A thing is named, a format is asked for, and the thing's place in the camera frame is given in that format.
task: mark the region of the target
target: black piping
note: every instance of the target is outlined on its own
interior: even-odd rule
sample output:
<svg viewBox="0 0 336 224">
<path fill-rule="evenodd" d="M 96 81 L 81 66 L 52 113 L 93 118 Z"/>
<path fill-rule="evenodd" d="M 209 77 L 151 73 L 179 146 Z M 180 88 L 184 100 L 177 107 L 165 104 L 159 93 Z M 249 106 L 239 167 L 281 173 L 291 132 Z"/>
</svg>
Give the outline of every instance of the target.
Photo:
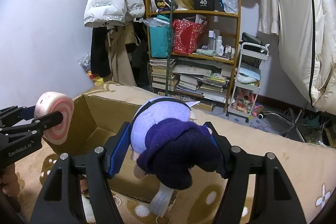
<svg viewBox="0 0 336 224">
<path fill-rule="evenodd" d="M 313 99 L 311 97 L 311 87 L 313 84 L 313 77 L 314 77 L 314 71 L 315 71 L 315 29 L 316 29 L 314 0 L 311 0 L 311 6 L 312 6 L 312 11 L 313 11 L 313 39 L 311 43 L 311 69 L 310 69 L 310 81 L 309 81 L 309 98 L 310 98 L 310 104 L 311 106 L 313 106 Z"/>
</svg>

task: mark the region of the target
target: metal screw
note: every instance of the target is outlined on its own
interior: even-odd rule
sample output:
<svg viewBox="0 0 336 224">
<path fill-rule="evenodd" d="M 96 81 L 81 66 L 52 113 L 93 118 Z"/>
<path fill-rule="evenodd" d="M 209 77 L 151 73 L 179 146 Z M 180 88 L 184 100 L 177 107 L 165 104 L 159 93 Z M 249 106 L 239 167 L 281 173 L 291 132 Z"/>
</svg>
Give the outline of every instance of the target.
<svg viewBox="0 0 336 224">
<path fill-rule="evenodd" d="M 101 147 L 101 146 L 98 146 L 98 147 L 96 147 L 96 148 L 94 149 L 94 151 L 95 151 L 97 154 L 100 154 L 100 153 L 102 153 L 102 152 L 104 151 L 104 148 Z"/>
<path fill-rule="evenodd" d="M 66 160 L 68 157 L 69 157 L 69 155 L 67 153 L 63 153 L 63 154 L 61 154 L 60 159 L 61 160 Z"/>
<path fill-rule="evenodd" d="M 241 151 L 241 149 L 240 149 L 240 147 L 238 147 L 238 146 L 233 146 L 233 147 L 231 147 L 231 151 L 232 151 L 233 153 L 239 153 L 239 152 Z"/>
<path fill-rule="evenodd" d="M 273 160 L 273 159 L 275 159 L 275 155 L 273 154 L 273 153 L 267 153 L 266 154 L 266 156 L 267 156 L 267 158 L 269 158 L 270 160 Z"/>
</svg>

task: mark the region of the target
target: white dot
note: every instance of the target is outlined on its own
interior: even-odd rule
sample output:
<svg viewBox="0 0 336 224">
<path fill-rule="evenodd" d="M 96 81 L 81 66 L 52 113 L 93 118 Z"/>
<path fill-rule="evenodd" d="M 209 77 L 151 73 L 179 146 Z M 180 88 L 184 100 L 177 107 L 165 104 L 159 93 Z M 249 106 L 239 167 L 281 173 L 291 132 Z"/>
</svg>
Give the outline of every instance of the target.
<svg viewBox="0 0 336 224">
<path fill-rule="evenodd" d="M 215 191 L 211 192 L 208 195 L 207 200 L 205 201 L 207 205 L 210 205 L 211 203 L 213 203 L 215 201 L 216 196 L 217 196 L 217 193 Z"/>
<path fill-rule="evenodd" d="M 150 211 L 148 210 L 148 208 L 146 206 L 138 205 L 135 208 L 135 213 L 136 213 L 137 216 L 146 217 L 150 214 Z"/>
<path fill-rule="evenodd" d="M 247 207 L 244 207 L 244 209 L 243 209 L 243 213 L 241 214 L 241 217 L 246 217 L 248 213 L 249 213 L 248 208 L 247 208 Z"/>
</svg>

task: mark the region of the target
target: floor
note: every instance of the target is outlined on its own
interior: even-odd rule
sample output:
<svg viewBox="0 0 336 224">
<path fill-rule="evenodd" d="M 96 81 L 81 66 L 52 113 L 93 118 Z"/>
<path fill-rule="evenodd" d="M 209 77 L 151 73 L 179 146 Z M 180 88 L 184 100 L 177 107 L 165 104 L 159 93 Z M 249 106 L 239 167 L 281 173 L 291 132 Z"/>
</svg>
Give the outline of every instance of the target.
<svg viewBox="0 0 336 224">
<path fill-rule="evenodd" d="M 265 107 L 265 111 L 273 111 L 278 114 L 283 114 L 283 112 L 280 110 L 276 110 L 276 109 L 272 109 L 268 107 Z M 280 135 L 282 131 L 288 128 L 288 125 L 285 122 L 281 121 L 279 118 L 275 117 L 274 115 L 266 116 L 262 120 L 258 119 L 257 117 L 253 117 L 252 119 L 249 120 L 248 123 L 246 123 L 245 117 L 240 117 L 235 114 L 230 114 L 229 117 L 227 117 L 226 113 L 223 113 L 223 108 L 221 107 L 215 107 L 213 111 L 211 112 L 206 111 L 206 112 L 211 115 L 221 117 L 225 120 L 230 120 L 232 122 L 239 123 L 244 126 L 260 129 L 262 131 L 277 134 L 277 135 Z M 290 138 L 295 141 L 301 141 L 295 131 L 291 131 L 288 134 L 287 138 Z"/>
</svg>

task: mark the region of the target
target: red gift bag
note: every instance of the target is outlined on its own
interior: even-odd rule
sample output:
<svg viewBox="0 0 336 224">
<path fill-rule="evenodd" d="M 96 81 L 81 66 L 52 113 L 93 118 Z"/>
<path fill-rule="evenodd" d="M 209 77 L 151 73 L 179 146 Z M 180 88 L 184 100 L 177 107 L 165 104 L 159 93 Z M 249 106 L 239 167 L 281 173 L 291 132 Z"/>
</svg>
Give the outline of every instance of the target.
<svg viewBox="0 0 336 224">
<path fill-rule="evenodd" d="M 201 44 L 206 30 L 204 24 L 194 23 L 187 20 L 175 19 L 174 27 L 174 52 L 192 54 Z"/>
</svg>

